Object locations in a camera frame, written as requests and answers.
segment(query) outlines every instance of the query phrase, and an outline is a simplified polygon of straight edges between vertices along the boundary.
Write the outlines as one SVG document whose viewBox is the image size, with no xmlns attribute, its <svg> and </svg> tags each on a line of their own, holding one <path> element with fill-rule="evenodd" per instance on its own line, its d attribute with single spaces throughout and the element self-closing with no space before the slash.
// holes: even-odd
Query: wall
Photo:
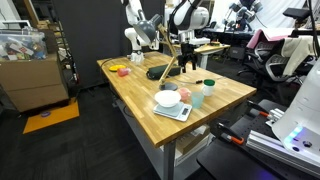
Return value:
<svg viewBox="0 0 320 180">
<path fill-rule="evenodd" d="M 14 6 L 12 0 L 0 0 L 0 10 L 4 15 L 6 20 L 20 20 L 20 16 L 16 7 Z M 0 20 L 5 20 L 2 15 L 0 15 Z M 7 28 L 4 24 L 0 23 L 0 29 Z"/>
<path fill-rule="evenodd" d="M 130 54 L 124 35 L 129 27 L 120 0 L 53 0 L 61 20 L 83 87 L 102 83 L 99 59 Z M 163 14 L 164 0 L 141 0 L 146 18 Z"/>
</svg>

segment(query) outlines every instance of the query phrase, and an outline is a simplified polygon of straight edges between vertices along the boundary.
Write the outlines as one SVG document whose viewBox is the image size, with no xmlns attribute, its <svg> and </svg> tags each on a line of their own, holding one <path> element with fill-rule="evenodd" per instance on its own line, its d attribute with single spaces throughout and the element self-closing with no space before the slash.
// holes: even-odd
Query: yellow floor mat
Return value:
<svg viewBox="0 0 320 180">
<path fill-rule="evenodd" d="M 68 106 L 48 110 L 47 112 L 51 113 L 47 117 L 41 117 L 41 114 L 29 117 L 23 134 L 78 117 L 78 102 L 72 98 Z"/>
</svg>

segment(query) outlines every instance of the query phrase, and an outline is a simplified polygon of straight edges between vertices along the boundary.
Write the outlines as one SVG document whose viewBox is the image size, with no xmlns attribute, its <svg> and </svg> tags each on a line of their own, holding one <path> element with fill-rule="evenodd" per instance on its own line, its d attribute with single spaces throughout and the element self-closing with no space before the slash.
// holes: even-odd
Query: small bowl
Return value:
<svg viewBox="0 0 320 180">
<path fill-rule="evenodd" d="M 162 107 L 173 107 L 177 105 L 181 99 L 180 93 L 172 90 L 164 90 L 158 92 L 154 99 L 160 104 Z"/>
</svg>

